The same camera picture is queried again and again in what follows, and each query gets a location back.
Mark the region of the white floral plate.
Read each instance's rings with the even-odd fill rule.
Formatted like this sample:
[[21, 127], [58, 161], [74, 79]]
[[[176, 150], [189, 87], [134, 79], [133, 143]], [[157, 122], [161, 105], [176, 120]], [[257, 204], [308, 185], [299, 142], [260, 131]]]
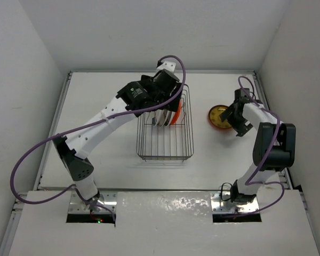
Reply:
[[163, 126], [167, 120], [167, 110], [158, 110], [156, 114], [157, 118], [157, 125], [158, 126]]

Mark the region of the teal rimmed plate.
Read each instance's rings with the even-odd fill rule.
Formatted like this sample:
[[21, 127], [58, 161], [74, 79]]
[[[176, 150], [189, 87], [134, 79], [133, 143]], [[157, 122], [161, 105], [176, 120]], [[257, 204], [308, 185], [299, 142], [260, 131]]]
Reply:
[[152, 124], [153, 126], [156, 126], [156, 125], [158, 124], [156, 115], [153, 116], [153, 118], [152, 118], [152, 120], [151, 120], [151, 124]]

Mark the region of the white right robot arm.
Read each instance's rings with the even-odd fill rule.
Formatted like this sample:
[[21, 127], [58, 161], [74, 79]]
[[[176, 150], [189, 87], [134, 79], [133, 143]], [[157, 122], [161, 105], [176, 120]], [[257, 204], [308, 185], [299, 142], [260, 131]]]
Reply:
[[295, 158], [296, 126], [280, 121], [278, 115], [266, 109], [261, 101], [249, 96], [249, 89], [238, 89], [233, 103], [220, 114], [243, 137], [254, 128], [257, 132], [252, 164], [231, 187], [230, 201], [245, 204], [253, 201], [259, 188], [283, 169], [290, 167]]

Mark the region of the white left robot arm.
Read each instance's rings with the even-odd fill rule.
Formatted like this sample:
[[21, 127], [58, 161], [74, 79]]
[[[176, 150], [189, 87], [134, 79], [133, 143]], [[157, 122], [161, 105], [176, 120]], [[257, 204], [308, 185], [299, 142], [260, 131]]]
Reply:
[[104, 109], [92, 117], [84, 128], [53, 139], [57, 153], [69, 172], [83, 202], [96, 208], [102, 197], [95, 185], [94, 167], [89, 154], [120, 126], [143, 113], [176, 111], [182, 84], [174, 74], [176, 64], [159, 61], [154, 76], [142, 75], [127, 83]]

